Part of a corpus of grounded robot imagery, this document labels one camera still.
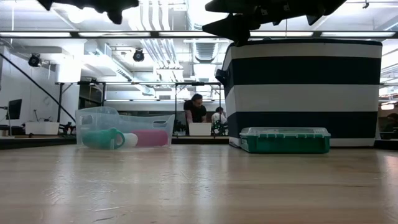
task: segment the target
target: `clear plastic bin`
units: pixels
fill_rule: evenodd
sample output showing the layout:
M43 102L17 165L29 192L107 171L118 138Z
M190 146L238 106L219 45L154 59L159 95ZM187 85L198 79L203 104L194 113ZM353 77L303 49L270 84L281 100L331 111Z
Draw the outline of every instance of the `clear plastic bin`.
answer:
M122 116L107 106L76 111L77 144L98 148L170 146L175 115Z
M325 128L244 128L241 147L252 153L328 153Z

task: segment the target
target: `navy and white striped bin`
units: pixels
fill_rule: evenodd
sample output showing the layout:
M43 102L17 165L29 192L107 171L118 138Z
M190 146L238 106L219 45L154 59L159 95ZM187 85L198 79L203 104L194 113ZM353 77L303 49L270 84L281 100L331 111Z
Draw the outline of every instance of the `navy and white striped bin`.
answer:
M382 44L283 39L229 46L224 85L229 142L246 127L323 127L331 146L373 146Z

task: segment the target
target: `laptop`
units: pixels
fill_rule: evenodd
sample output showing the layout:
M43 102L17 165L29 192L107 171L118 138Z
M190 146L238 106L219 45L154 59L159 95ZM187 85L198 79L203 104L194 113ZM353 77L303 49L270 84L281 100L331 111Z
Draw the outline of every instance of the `laptop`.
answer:
M211 123L190 123L190 136L211 136Z

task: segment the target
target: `green storage box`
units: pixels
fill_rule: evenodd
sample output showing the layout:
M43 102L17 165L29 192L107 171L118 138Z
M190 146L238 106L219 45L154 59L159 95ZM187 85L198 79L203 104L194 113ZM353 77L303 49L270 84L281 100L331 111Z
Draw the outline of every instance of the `green storage box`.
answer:
M325 128L244 128L241 147L250 153L328 153Z

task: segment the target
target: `person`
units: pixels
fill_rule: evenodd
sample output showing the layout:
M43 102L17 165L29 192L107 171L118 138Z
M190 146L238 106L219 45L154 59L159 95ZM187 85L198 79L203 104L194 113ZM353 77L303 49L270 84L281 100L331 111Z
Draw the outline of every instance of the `person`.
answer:
M224 114L224 108L220 106L217 107L216 112L211 116L211 122L213 124L216 123L217 121L221 121L221 124L225 124L227 122L227 119Z
M184 103L185 117L187 119L187 126L190 123L205 123L206 122L206 108L203 106L203 97L201 94L195 94L191 100Z
M398 114L392 113L387 116L389 123L384 128L384 132L394 132L398 128Z

